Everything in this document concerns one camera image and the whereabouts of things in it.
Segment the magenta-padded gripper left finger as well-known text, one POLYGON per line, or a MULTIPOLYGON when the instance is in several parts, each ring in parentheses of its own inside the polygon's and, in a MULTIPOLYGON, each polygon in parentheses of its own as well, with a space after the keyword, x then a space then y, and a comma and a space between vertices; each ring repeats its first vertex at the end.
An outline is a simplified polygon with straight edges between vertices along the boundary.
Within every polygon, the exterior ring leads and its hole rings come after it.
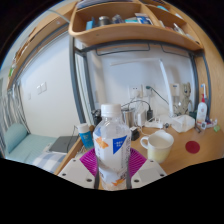
POLYGON ((95 149, 86 152, 79 159, 71 159, 58 176, 81 187, 97 189, 100 178, 95 149))

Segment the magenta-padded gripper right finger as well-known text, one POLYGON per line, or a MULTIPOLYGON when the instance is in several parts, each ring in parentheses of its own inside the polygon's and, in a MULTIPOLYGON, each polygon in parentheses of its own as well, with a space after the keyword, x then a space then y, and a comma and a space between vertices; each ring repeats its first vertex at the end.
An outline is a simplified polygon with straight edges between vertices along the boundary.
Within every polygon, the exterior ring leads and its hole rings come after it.
POLYGON ((126 185, 128 189, 140 188, 166 176, 160 165, 146 159, 140 152, 131 148, 128 161, 126 185))

